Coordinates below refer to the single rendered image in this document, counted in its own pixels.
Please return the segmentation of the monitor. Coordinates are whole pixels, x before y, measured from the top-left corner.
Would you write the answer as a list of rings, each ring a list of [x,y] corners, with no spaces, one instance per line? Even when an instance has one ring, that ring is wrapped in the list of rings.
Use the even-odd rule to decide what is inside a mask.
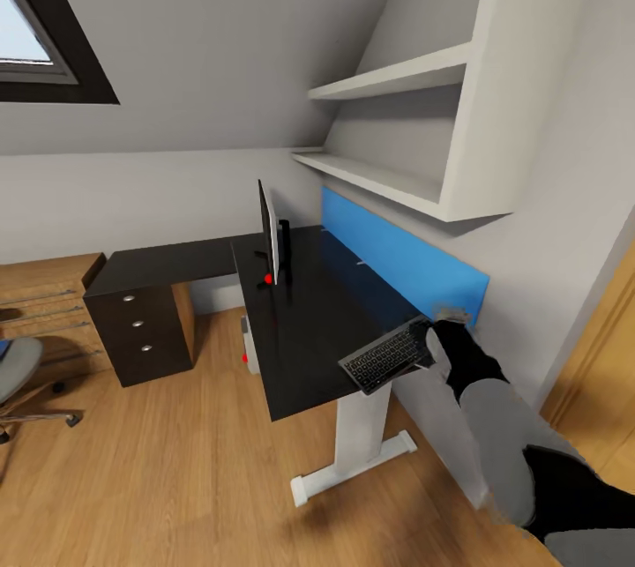
[[[265,246],[267,251],[267,254],[265,254],[264,256],[268,257],[269,268],[270,268],[270,274],[266,276],[265,281],[262,282],[261,287],[264,287],[267,284],[272,284],[277,286],[277,278],[278,278],[278,273],[280,268],[282,266],[291,266],[292,250],[290,247],[289,221],[279,220],[279,218],[275,216],[275,212],[273,210],[271,200],[268,196],[267,190],[261,179],[258,179],[258,187],[259,187],[262,223],[263,223],[263,230],[264,230],[264,237],[265,237]],[[283,250],[284,250],[285,263],[279,262],[277,231],[276,231],[276,228],[279,225],[282,225]]]

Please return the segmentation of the keyboard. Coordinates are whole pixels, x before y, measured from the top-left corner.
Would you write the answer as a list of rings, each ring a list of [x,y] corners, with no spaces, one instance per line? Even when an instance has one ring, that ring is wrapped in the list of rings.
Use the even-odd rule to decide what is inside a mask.
[[[349,374],[365,395],[389,383],[398,375],[416,366],[423,357],[432,354],[426,344],[416,342],[408,333],[409,324],[415,321],[432,323],[423,314],[407,321],[391,332],[384,332],[383,336],[358,351],[338,360],[339,365]]]

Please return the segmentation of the notebook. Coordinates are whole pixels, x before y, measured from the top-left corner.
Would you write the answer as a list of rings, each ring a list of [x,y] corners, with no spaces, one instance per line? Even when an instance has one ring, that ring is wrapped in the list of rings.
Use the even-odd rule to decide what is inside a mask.
[[[416,363],[416,366],[420,367],[421,369],[429,370],[431,363],[432,361],[430,360],[430,355],[427,355],[427,357],[423,357],[421,361],[418,361]]]

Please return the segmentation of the swivel chair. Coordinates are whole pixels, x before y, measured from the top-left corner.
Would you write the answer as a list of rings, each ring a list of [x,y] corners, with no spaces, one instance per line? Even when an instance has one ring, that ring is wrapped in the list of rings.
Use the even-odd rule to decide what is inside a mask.
[[[10,435],[3,423],[31,422],[39,420],[53,420],[66,418],[66,423],[72,427],[80,419],[75,414],[31,414],[6,416],[13,409],[27,402],[34,395],[52,385],[53,393],[60,393],[64,383],[48,381],[43,386],[32,390],[28,394],[8,404],[12,397],[34,374],[44,355],[44,343],[34,337],[7,339],[10,343],[0,356],[0,444],[5,444]]]

